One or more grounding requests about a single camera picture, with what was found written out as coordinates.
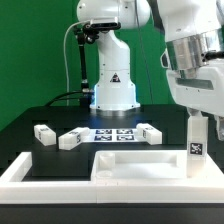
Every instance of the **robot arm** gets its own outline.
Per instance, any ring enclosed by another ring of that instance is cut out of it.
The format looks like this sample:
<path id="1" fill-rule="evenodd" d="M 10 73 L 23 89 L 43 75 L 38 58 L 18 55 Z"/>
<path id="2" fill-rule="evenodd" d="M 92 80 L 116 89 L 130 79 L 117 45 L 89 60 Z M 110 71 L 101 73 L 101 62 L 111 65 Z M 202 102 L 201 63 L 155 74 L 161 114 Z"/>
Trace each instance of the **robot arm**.
<path id="1" fill-rule="evenodd" d="M 223 1 L 149 2 L 157 2 L 165 29 L 164 56 L 173 99 L 192 116 L 200 111 L 213 114 L 218 138 L 224 140 Z"/>
<path id="2" fill-rule="evenodd" d="M 77 15 L 80 21 L 90 21 L 84 27 L 86 32 L 97 33 L 99 81 L 94 88 L 91 112 L 122 116 L 138 108 L 140 104 L 136 102 L 135 85 L 130 79 L 130 49 L 117 39 L 113 30 L 145 25 L 150 17 L 147 1 L 81 0 Z"/>

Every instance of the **robot cable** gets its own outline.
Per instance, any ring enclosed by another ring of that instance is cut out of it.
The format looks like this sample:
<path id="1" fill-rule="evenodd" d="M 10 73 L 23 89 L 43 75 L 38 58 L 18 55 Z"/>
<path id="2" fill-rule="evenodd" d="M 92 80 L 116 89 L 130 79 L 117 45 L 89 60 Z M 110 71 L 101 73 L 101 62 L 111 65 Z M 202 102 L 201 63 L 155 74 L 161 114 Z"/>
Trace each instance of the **robot cable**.
<path id="1" fill-rule="evenodd" d="M 80 24 L 85 24 L 88 23 L 88 21 L 83 21 L 83 22 L 77 22 L 72 24 L 66 31 L 65 36 L 64 36 L 64 42 L 63 42 L 63 53 L 64 53 L 64 62 L 65 62 L 65 72 L 66 72 L 66 80 L 67 80 L 67 85 L 66 85 L 66 90 L 67 92 L 70 91 L 70 78 L 69 78 L 69 71 L 68 71 L 68 60 L 67 60 L 67 54 L 66 54 L 66 42 L 67 42 L 67 37 L 71 29 L 77 25 Z"/>
<path id="2" fill-rule="evenodd" d="M 138 33 L 139 33 L 139 40 L 140 40 L 142 56 L 143 56 L 143 59 L 144 59 L 146 74 L 147 74 L 148 82 L 149 82 L 150 99 L 151 99 L 151 103 L 154 104 L 153 103 L 153 94 L 152 94 L 152 82 L 151 82 L 151 77 L 150 77 L 150 72 L 149 72 L 149 66 L 148 66 L 148 63 L 147 63 L 145 50 L 144 50 L 144 47 L 143 47 L 141 29 L 140 29 L 140 25 L 139 25 L 137 0 L 135 0 L 135 14 L 136 14 L 136 20 L 137 20 L 137 25 L 138 25 Z"/>

